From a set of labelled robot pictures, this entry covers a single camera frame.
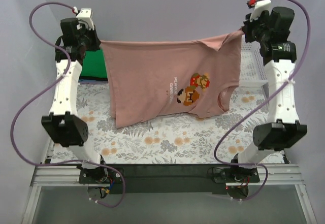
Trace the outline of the pink t shirt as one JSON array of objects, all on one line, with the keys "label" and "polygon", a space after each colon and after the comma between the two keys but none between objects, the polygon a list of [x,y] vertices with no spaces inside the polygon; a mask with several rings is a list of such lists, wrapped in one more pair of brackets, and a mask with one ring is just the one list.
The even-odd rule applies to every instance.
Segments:
[{"label": "pink t shirt", "polygon": [[116,127],[158,116],[218,116],[239,85],[243,32],[183,42],[102,41]]}]

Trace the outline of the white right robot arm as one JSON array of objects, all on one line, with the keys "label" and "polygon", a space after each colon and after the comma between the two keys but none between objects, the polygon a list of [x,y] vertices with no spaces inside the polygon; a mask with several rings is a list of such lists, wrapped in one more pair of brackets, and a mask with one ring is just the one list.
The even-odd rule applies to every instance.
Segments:
[{"label": "white right robot arm", "polygon": [[291,148],[307,134],[295,104],[294,81],[290,75],[297,60],[296,46],[288,41],[295,13],[286,7],[262,11],[255,20],[246,16],[243,31],[247,43],[258,42],[269,89],[268,118],[253,130],[253,142],[232,159],[230,177],[241,182],[255,174],[255,168],[270,154]]}]

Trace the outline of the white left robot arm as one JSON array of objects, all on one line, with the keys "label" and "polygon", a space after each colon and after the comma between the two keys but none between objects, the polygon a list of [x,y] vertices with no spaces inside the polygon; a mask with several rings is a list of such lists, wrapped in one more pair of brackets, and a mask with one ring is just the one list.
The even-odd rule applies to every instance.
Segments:
[{"label": "white left robot arm", "polygon": [[87,144],[88,125],[77,114],[77,88],[86,51],[97,51],[100,41],[96,31],[78,18],[61,20],[62,36],[56,41],[55,61],[57,77],[62,80],[55,86],[54,99],[41,124],[54,143],[69,149],[82,161],[80,169],[85,177],[96,183],[108,178],[101,165],[103,157]]}]

